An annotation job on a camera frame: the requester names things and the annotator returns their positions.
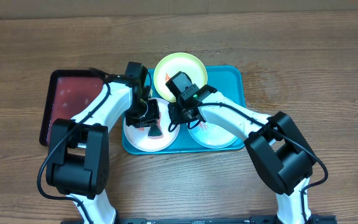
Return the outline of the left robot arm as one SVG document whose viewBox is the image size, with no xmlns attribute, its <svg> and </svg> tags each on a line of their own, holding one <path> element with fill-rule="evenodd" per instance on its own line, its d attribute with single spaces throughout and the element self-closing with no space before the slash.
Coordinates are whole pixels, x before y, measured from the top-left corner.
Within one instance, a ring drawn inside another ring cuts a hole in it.
<svg viewBox="0 0 358 224">
<path fill-rule="evenodd" d="M 48 185 L 70 200 L 84 223 L 119 223 L 105 186 L 109 176 L 109 132 L 123 114 L 126 124 L 163 135 L 157 100 L 150 98 L 149 72 L 141 75 L 64 77 L 57 80 L 53 108 L 72 117 L 50 123 L 48 156 L 40 167 Z"/>
</svg>

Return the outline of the green and orange sponge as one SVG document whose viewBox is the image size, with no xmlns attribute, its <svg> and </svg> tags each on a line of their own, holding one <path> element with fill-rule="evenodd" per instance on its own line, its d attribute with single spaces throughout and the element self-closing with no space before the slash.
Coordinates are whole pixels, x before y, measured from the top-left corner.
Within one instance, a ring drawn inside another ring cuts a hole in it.
<svg viewBox="0 0 358 224">
<path fill-rule="evenodd" d="M 154 122 L 150 125 L 148 137 L 155 138 L 155 139 L 163 137 L 163 132 L 160 127 L 160 116 L 161 116 L 161 113 L 159 113 L 156 122 Z"/>
</svg>

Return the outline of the green-rimmed plate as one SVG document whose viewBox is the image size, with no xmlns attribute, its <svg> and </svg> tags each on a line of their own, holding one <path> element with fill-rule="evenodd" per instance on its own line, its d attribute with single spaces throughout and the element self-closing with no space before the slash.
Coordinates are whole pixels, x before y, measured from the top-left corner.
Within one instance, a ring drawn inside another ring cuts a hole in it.
<svg viewBox="0 0 358 224">
<path fill-rule="evenodd" d="M 191 82 L 199 88 L 208 82 L 206 67 L 194 55 L 184 52 L 167 55 L 157 64 L 153 73 L 153 82 L 160 97 L 169 102 L 174 102 L 175 97 L 165 84 L 178 72 L 186 73 Z"/>
</svg>

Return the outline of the white plate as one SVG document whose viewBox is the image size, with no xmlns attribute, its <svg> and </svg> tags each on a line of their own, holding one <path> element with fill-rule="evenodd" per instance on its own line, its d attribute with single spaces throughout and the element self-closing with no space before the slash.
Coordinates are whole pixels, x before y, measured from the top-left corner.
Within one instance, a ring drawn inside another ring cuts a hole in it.
<svg viewBox="0 0 358 224">
<path fill-rule="evenodd" d="M 168 101 L 162 98 L 155 98 L 158 102 L 159 119 L 157 128 L 162 133 L 159 136 L 149 136 L 150 127 L 135 128 L 127 126 L 126 120 L 123 121 L 124 136 L 129 144 L 143 152 L 159 152 L 167 149 L 176 140 L 180 127 L 177 126 L 172 132 L 168 131 L 171 119 L 168 114 Z"/>
</svg>

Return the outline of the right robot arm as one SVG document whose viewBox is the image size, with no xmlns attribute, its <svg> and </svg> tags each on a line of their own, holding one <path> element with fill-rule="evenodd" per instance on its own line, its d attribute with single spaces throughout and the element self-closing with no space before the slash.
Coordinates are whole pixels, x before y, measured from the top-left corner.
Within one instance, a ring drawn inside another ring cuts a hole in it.
<svg viewBox="0 0 358 224">
<path fill-rule="evenodd" d="M 209 85 L 170 91 L 176 98 L 169 106 L 173 125 L 200 120 L 241 139 L 259 177 L 276 194 L 277 218 L 282 223 L 309 223 L 307 188 L 316 158 L 289 115 L 248 110 Z"/>
</svg>

